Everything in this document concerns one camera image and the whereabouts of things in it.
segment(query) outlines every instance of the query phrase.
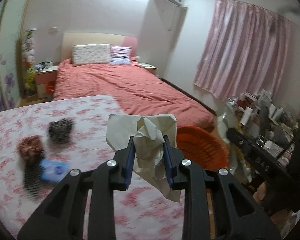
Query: orange basket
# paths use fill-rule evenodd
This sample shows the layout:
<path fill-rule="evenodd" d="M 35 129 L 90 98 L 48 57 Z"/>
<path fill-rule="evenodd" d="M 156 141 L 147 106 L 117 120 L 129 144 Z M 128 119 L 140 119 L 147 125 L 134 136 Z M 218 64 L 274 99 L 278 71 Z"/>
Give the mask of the orange basket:
<path fill-rule="evenodd" d="M 199 164 L 203 169 L 217 171 L 228 166 L 228 150 L 216 137 L 199 127 L 178 128 L 177 146 L 185 158 Z"/>
<path fill-rule="evenodd" d="M 56 86 L 55 81 L 50 81 L 46 83 L 46 93 L 52 96 L 54 94 L 55 86 Z"/>

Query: striped cloth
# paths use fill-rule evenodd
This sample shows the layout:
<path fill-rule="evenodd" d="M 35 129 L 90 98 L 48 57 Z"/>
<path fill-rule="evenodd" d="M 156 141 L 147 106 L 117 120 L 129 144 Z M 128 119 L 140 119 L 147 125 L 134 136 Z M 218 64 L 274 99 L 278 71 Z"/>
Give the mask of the striped cloth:
<path fill-rule="evenodd" d="M 25 173 L 24 173 L 24 187 L 30 194 L 30 199 L 36 199 L 39 195 L 41 186 L 41 175 L 43 168 L 39 165 L 40 161 L 44 159 L 44 154 L 41 154 L 39 160 L 37 160 L 33 165 L 28 165 L 26 163 Z"/>
<path fill-rule="evenodd" d="M 132 47 L 111 46 L 110 65 L 130 65 Z"/>

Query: pink bed sheet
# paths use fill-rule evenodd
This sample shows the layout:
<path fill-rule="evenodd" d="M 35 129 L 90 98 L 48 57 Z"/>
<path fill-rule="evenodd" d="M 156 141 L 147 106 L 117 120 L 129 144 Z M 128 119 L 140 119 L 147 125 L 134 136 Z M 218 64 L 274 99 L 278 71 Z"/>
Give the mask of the pink bed sheet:
<path fill-rule="evenodd" d="M 214 116 L 198 102 L 158 79 L 138 62 L 131 65 L 59 65 L 54 100 L 112 95 L 126 114 L 174 114 L 177 125 L 214 127 Z"/>

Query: blue package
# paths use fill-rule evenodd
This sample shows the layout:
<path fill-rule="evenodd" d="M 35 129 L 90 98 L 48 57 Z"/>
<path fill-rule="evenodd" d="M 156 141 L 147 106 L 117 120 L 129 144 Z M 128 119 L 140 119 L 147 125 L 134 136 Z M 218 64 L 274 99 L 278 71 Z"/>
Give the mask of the blue package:
<path fill-rule="evenodd" d="M 58 161 L 44 159 L 40 162 L 40 166 L 43 168 L 41 179 L 51 182 L 60 182 L 69 171 L 68 164 Z"/>

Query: white tissue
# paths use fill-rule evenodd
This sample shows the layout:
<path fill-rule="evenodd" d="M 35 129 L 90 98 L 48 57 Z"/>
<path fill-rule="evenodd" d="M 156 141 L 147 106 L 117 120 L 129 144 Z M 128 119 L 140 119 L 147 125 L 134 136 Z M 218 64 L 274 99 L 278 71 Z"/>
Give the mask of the white tissue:
<path fill-rule="evenodd" d="M 175 202 L 180 201 L 180 191 L 172 191 L 165 175 L 163 163 L 163 136 L 170 145 L 177 147 L 177 120 L 172 114 L 154 116 L 116 115 L 109 116 L 106 141 L 114 150 L 127 147 L 130 136 L 134 137 L 136 158 L 133 170 L 162 194 Z"/>

